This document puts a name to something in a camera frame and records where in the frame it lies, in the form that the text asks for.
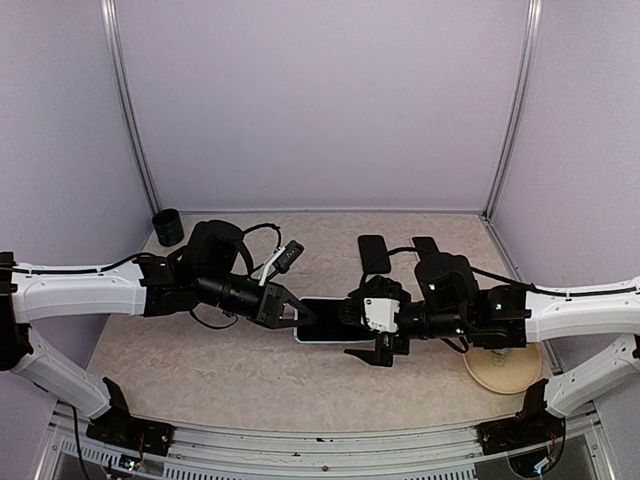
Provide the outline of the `black phone case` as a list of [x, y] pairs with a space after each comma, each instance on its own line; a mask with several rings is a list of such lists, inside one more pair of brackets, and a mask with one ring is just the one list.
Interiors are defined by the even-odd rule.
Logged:
[[391, 272], [391, 262], [381, 235], [360, 235], [357, 239], [363, 273], [384, 275]]

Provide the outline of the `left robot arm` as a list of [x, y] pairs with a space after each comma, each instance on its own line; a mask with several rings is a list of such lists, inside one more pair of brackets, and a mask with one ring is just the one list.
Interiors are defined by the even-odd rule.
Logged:
[[127, 445], [143, 436], [120, 387], [98, 379], [54, 349], [32, 326], [41, 319], [93, 314], [164, 317], [205, 304], [268, 329], [315, 323], [311, 309], [272, 281], [303, 252], [296, 241], [276, 249], [260, 278], [238, 275], [238, 258], [254, 268], [245, 230], [221, 220], [196, 224], [186, 245], [167, 257], [133, 254], [111, 265], [37, 267], [1, 255], [1, 368], [56, 395], [89, 418], [89, 434]]

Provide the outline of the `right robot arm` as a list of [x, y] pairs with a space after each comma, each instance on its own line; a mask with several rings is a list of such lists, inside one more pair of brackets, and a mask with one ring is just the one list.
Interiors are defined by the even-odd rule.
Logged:
[[535, 445], [566, 432], [565, 419], [583, 404], [639, 370], [639, 280], [546, 290], [497, 276], [498, 286], [479, 288], [479, 269], [462, 255], [434, 247], [418, 252], [414, 275], [418, 302], [402, 285], [363, 274], [358, 289], [339, 307], [340, 322], [372, 332], [374, 347], [354, 356], [390, 367], [413, 339], [462, 338], [486, 350], [524, 348], [546, 340], [615, 334], [617, 340], [574, 369], [541, 379], [526, 390], [514, 416], [478, 425], [485, 454]]

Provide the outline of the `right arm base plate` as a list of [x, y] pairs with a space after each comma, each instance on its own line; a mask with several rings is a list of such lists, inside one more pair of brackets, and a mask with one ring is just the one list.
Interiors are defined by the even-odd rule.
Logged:
[[483, 454], [493, 455], [559, 438], [566, 431], [566, 422], [554, 416], [534, 420], [511, 417], [483, 422], [476, 430]]

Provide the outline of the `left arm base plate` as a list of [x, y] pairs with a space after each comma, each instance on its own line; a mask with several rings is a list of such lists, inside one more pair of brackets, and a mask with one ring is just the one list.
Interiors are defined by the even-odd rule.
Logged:
[[112, 446], [165, 457], [174, 430], [174, 426], [168, 423], [130, 418], [101, 423], [91, 421], [86, 435]]

